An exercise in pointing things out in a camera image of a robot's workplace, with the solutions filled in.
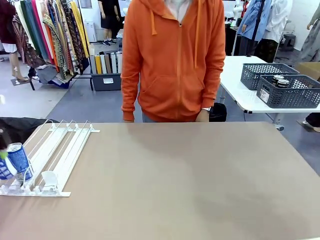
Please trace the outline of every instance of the hoodie drawstring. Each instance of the hoodie drawstring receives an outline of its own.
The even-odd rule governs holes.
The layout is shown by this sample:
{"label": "hoodie drawstring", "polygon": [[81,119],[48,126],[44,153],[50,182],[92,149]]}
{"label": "hoodie drawstring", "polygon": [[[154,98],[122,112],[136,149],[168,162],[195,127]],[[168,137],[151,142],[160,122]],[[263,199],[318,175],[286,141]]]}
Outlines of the hoodie drawstring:
{"label": "hoodie drawstring", "polygon": [[[151,16],[151,32],[152,35],[157,35],[156,27],[155,27],[155,15],[154,12],[150,10]],[[197,66],[197,57],[198,57],[198,41],[199,41],[199,25],[200,25],[200,14],[201,14],[201,0],[198,0],[198,13],[196,16],[196,29],[195,29],[195,44],[194,44],[194,68]]]}
{"label": "hoodie drawstring", "polygon": [[194,43],[194,68],[195,69],[197,68],[200,14],[201,14],[201,0],[198,0],[198,14],[196,16],[195,43]]}
{"label": "hoodie drawstring", "polygon": [[156,35],[157,31],[155,28],[155,15],[154,12],[151,10],[150,8],[150,16],[151,16],[151,31],[152,31],[152,35]]}

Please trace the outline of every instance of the hoodie zipper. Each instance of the hoodie zipper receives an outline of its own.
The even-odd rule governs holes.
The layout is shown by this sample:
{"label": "hoodie zipper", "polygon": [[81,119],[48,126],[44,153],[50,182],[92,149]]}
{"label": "hoodie zipper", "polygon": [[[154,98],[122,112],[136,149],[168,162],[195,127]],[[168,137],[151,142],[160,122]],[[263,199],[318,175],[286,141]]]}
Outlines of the hoodie zipper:
{"label": "hoodie zipper", "polygon": [[176,119],[179,117],[179,106],[180,106],[180,78],[181,78],[181,41],[182,41],[182,24],[179,23],[179,28],[178,28],[178,56],[177,56],[177,64],[176,64],[176,76],[178,79],[178,93],[177,93],[177,98],[178,98],[178,105],[176,109]]}

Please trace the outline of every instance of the person in black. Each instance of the person in black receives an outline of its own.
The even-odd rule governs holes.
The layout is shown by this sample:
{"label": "person in black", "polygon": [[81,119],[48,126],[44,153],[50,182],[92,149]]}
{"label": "person in black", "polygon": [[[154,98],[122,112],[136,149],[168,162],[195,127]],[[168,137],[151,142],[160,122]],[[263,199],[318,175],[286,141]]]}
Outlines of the person in black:
{"label": "person in black", "polygon": [[120,21],[117,0],[98,0],[99,8],[101,12],[101,28],[104,30],[105,40],[104,45],[110,46],[116,42],[112,40],[112,31],[117,25],[117,21]]}

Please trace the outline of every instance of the beige table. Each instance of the beige table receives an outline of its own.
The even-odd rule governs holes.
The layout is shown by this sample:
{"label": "beige table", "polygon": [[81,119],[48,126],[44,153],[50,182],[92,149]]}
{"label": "beige table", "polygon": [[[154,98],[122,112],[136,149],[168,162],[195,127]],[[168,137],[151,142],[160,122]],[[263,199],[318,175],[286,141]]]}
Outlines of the beige table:
{"label": "beige table", "polygon": [[69,198],[0,196],[0,240],[320,236],[320,179],[271,124],[94,127]]}

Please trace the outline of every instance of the gray plastic basket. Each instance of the gray plastic basket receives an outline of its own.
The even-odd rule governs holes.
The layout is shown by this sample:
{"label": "gray plastic basket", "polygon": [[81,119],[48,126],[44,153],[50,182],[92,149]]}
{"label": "gray plastic basket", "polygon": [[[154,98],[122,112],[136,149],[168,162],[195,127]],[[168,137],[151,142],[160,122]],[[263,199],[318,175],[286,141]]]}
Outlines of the gray plastic basket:
{"label": "gray plastic basket", "polygon": [[288,88],[272,84],[273,75],[262,75],[256,95],[273,109],[315,109],[320,104],[320,82],[306,75],[285,75]]}
{"label": "gray plastic basket", "polygon": [[249,90],[257,90],[261,75],[293,75],[299,74],[283,63],[244,63],[241,82]]}

